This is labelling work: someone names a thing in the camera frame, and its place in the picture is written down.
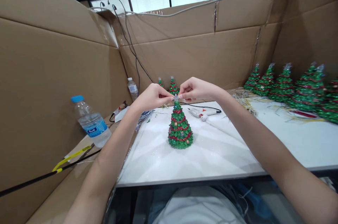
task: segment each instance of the wrist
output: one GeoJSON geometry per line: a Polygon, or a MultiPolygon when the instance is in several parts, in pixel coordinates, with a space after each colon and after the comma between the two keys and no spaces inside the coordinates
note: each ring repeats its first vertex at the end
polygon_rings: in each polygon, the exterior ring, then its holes
{"type": "Polygon", "coordinates": [[[142,113],[144,112],[144,110],[141,109],[138,105],[136,105],[136,103],[132,103],[132,105],[130,105],[128,111],[130,111],[130,113],[133,113],[137,116],[141,116],[142,113]]]}
{"type": "Polygon", "coordinates": [[[221,99],[224,99],[225,97],[227,97],[228,95],[230,95],[228,92],[226,92],[224,89],[217,87],[216,90],[213,93],[212,98],[218,102],[221,99]]]}

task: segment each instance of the blue bottle cap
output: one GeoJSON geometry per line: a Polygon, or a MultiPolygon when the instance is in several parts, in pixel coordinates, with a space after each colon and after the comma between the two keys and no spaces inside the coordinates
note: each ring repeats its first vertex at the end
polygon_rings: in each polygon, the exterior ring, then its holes
{"type": "Polygon", "coordinates": [[[84,100],[84,98],[83,98],[82,95],[77,95],[77,96],[71,98],[71,101],[73,103],[80,102],[80,101],[83,101],[83,100],[84,100]]]}

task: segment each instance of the yellow handle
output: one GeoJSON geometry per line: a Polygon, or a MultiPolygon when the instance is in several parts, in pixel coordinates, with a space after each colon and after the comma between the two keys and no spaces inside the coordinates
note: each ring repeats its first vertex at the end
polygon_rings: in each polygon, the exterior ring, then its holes
{"type": "Polygon", "coordinates": [[[60,161],[56,166],[55,168],[53,168],[52,171],[56,171],[58,169],[58,167],[60,167],[62,164],[65,164],[66,162],[68,162],[70,159],[73,159],[74,157],[82,154],[83,152],[87,151],[88,149],[92,148],[91,146],[87,146],[83,149],[81,149],[80,151],[76,152],[75,154],[69,156],[68,158],[66,159],[63,159],[62,161],[60,161]]]}

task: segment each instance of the bottle label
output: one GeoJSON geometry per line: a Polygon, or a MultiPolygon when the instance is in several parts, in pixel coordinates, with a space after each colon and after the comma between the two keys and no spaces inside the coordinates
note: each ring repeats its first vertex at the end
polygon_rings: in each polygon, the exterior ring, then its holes
{"type": "Polygon", "coordinates": [[[86,133],[88,134],[89,137],[93,138],[93,137],[99,136],[101,133],[103,133],[107,129],[108,129],[108,126],[102,120],[102,122],[99,123],[98,125],[92,128],[87,128],[86,133]]]}
{"type": "Polygon", "coordinates": [[[137,91],[136,85],[131,85],[131,86],[128,86],[128,87],[129,87],[129,91],[130,91],[131,93],[137,91]]]}

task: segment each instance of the white shirt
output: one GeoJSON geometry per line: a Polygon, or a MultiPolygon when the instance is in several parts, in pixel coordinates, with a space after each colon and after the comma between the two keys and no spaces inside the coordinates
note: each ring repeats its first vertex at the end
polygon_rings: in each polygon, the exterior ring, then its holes
{"type": "Polygon", "coordinates": [[[235,206],[211,187],[179,189],[153,224],[245,224],[235,206]]]}

